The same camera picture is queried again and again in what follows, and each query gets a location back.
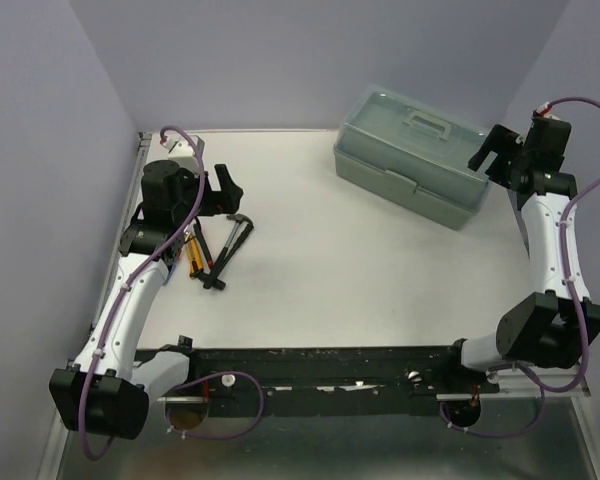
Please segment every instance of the black metal frame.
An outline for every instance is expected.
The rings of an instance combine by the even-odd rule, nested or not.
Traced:
[[[434,347],[276,348],[190,350],[167,346],[161,350],[186,353],[191,361],[189,381],[237,370],[249,373],[265,395],[264,416],[282,417],[438,414],[439,394],[497,393],[484,374],[459,364],[460,343]],[[138,350],[146,362],[160,350]],[[168,408],[209,408],[212,417],[253,416],[258,392],[247,379],[232,386],[209,381],[209,405],[167,402]],[[202,386],[178,390],[167,397],[203,395]]]

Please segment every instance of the toolbox lid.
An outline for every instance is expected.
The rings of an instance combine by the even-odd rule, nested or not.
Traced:
[[[478,209],[488,178],[467,167],[486,131],[372,85],[345,119],[337,148],[403,175],[436,195]]]

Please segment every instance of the screw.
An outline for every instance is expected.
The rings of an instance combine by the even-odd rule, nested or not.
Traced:
[[[235,375],[223,375],[222,376],[222,384],[225,387],[227,387],[227,388],[232,387],[234,383],[236,383]]]
[[[489,383],[498,383],[500,381],[500,375],[498,375],[498,372],[489,372],[487,374],[487,382]]]

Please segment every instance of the toolbox handle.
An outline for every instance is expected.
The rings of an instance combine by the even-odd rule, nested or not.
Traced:
[[[433,128],[438,131],[437,138],[439,140],[449,140],[449,135],[451,134],[451,125],[449,123],[419,110],[414,110],[411,112],[402,122],[409,127],[413,127],[415,123],[419,123],[427,127],[429,130]]]

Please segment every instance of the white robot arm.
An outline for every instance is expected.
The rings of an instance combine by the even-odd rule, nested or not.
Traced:
[[[535,115],[523,145],[517,133],[496,125],[469,162],[477,170],[497,153],[486,174],[516,193],[533,292],[502,317],[494,334],[462,343],[461,364],[469,370],[512,362],[570,368],[583,355],[581,330],[587,346],[600,332],[600,305],[589,299],[578,260],[576,181],[559,171],[570,132],[567,122]]]

